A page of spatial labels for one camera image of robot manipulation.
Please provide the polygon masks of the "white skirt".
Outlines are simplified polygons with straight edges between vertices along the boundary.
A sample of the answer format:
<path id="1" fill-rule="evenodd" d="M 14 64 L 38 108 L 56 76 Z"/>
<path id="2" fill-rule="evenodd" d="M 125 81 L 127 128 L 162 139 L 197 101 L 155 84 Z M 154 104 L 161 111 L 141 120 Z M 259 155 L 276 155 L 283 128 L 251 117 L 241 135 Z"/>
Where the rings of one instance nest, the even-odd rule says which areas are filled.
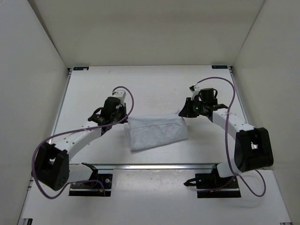
<path id="1" fill-rule="evenodd" d="M 131 151 L 153 149 L 188 139 L 188 128 L 179 112 L 130 116 L 124 131 Z"/>

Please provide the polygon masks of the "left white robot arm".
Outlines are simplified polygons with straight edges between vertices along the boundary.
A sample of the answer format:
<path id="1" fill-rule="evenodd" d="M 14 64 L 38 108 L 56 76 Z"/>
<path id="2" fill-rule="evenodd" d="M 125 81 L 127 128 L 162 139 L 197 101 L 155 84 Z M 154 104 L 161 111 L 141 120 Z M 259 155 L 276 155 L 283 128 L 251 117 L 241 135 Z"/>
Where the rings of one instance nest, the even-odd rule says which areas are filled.
<path id="1" fill-rule="evenodd" d="M 98 182 L 96 168 L 88 163 L 70 165 L 71 159 L 86 145 L 103 136 L 113 124 L 126 122 L 125 91 L 108 97 L 103 107 L 88 118 L 81 132 L 72 132 L 57 143 L 43 143 L 35 158 L 37 180 L 54 191 L 67 183 L 83 181 L 92 187 Z"/>

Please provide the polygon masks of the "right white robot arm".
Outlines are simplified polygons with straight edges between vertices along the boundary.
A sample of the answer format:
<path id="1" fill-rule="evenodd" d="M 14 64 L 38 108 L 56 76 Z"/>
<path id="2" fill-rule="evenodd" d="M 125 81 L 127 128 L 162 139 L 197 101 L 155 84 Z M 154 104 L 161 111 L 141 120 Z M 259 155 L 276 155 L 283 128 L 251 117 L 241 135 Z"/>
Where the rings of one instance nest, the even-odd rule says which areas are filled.
<path id="1" fill-rule="evenodd" d="M 234 141 L 234 156 L 216 165 L 217 172 L 210 176 L 210 183 L 220 188 L 227 182 L 227 177 L 240 175 L 274 164 L 269 132 L 256 128 L 240 120 L 229 112 L 224 104 L 218 104 L 218 91 L 214 88 L 198 89 L 190 87 L 193 95 L 186 98 L 180 117 L 196 118 L 205 116 L 214 124 L 224 129 Z"/>

